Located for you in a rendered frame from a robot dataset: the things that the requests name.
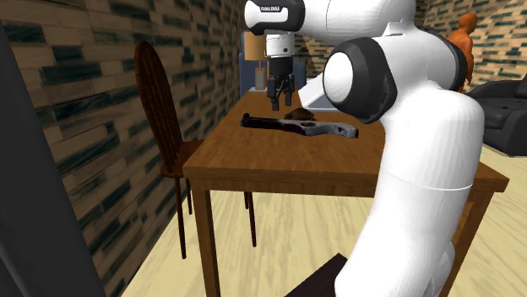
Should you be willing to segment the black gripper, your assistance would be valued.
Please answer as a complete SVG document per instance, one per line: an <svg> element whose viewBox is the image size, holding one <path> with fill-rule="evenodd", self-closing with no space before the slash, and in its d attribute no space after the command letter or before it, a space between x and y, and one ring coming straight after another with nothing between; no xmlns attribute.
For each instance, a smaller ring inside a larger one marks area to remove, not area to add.
<svg viewBox="0 0 527 297"><path fill-rule="evenodd" d="M273 111L280 109L280 85L283 81L285 105L291 106L295 91L293 74L293 57L272 57L269 59L269 79L267 80L267 96L270 98Z"/></svg>

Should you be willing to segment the dark brown domed object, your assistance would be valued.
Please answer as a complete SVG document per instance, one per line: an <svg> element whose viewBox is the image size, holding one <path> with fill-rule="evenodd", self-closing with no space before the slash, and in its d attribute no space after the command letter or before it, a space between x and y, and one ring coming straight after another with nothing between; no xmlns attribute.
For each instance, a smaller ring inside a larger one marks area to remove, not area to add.
<svg viewBox="0 0 527 297"><path fill-rule="evenodd" d="M284 118L286 120L315 121L315 115L304 108L296 108L285 114Z"/></svg>

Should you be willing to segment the white flat slab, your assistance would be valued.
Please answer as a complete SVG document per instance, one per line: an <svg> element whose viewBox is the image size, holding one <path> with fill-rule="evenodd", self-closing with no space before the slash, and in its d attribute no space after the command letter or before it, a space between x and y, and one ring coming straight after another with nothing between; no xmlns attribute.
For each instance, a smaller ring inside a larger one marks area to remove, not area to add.
<svg viewBox="0 0 527 297"><path fill-rule="evenodd" d="M308 79L298 91L302 107L310 112L338 112L323 90L323 75Z"/></svg>

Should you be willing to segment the black long metal tool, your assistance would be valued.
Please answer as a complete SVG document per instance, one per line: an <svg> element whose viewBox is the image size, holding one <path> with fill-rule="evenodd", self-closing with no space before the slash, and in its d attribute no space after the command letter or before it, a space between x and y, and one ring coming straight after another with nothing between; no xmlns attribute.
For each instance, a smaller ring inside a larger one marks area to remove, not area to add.
<svg viewBox="0 0 527 297"><path fill-rule="evenodd" d="M334 134L345 138L358 138L359 133L356 127L343 122L274 119L250 116L248 113L242 116L240 126L293 132L309 137Z"/></svg>

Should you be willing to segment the dark blue cabinet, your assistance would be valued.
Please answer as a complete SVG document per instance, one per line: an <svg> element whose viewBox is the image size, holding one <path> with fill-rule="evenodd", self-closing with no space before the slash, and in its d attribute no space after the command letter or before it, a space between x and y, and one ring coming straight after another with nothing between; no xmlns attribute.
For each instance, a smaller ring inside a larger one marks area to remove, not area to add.
<svg viewBox="0 0 527 297"><path fill-rule="evenodd" d="M239 52L239 73L240 73L240 96L243 96L255 86L255 69L259 63L245 59L245 41L244 37L249 30L242 32L242 49ZM293 57L293 73L295 76L295 88L301 89L307 83L306 64L297 57Z"/></svg>

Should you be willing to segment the orange shade table lamp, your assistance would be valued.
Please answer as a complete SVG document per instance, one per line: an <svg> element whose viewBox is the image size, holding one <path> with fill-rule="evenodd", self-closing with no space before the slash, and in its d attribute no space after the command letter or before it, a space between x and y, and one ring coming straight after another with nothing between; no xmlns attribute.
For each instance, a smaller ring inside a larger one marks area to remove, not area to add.
<svg viewBox="0 0 527 297"><path fill-rule="evenodd" d="M264 91L267 80L266 70L263 67L263 61L266 60L265 37L263 35L255 35L251 31L245 31L243 33L243 47L244 59L258 63L254 69L254 89Z"/></svg>

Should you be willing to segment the brown wooden table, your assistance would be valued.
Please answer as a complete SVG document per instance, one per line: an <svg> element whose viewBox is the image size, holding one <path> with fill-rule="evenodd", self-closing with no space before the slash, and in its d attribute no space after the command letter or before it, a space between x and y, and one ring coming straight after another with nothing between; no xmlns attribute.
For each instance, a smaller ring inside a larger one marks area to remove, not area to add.
<svg viewBox="0 0 527 297"><path fill-rule="evenodd" d="M193 190L204 287L220 297L213 190L341 197L373 197L384 144L383 126L359 127L359 137L305 137L241 127L244 113L281 118L263 93L245 94L183 166Z"/></svg>

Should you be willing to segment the dark brown wooden chair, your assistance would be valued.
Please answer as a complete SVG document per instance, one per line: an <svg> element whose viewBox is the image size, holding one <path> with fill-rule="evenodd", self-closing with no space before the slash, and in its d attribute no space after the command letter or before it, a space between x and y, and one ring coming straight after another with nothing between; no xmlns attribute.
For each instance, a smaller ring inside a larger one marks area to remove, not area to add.
<svg viewBox="0 0 527 297"><path fill-rule="evenodd" d="M160 172L175 182L178 231L182 257L187 256L182 214L181 181L185 181L187 203L192 203L191 185L182 167L202 144L182 139L171 86L155 48L146 40L135 46L134 69L139 96L151 131L160 150Z"/></svg>

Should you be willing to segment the dark robot stand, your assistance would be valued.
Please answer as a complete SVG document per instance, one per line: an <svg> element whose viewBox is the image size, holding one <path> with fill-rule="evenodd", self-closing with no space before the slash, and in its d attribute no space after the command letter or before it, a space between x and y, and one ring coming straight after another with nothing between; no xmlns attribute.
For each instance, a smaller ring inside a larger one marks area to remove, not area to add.
<svg viewBox="0 0 527 297"><path fill-rule="evenodd" d="M347 258L335 254L285 297L335 297L334 281Z"/></svg>

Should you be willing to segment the orange human figure statue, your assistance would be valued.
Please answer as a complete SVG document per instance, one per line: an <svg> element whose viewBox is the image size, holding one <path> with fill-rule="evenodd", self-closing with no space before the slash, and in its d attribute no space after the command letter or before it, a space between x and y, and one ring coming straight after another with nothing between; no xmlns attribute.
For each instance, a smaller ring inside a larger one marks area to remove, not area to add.
<svg viewBox="0 0 527 297"><path fill-rule="evenodd" d="M454 43L465 55L467 61L466 75L463 83L459 87L459 92L463 92L465 82L470 83L475 66L474 56L472 53L473 40L470 34L475 30L478 16L475 13L465 13L458 21L458 29L448 36L448 40Z"/></svg>

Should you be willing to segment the black leather sofa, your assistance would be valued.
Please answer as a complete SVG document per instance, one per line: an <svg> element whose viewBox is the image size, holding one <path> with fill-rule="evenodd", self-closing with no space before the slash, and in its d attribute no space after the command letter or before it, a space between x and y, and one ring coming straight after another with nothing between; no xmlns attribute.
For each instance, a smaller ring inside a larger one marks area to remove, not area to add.
<svg viewBox="0 0 527 297"><path fill-rule="evenodd" d="M467 95L484 110L484 144L509 156L527 156L527 73L522 80L486 82Z"/></svg>

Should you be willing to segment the dark grey tall panel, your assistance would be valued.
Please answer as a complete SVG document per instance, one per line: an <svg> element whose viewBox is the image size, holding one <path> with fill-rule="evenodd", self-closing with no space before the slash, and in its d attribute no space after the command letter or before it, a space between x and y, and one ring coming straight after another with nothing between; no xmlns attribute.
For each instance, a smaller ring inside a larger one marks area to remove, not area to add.
<svg viewBox="0 0 527 297"><path fill-rule="evenodd" d="M1 22L0 297L106 297Z"/></svg>

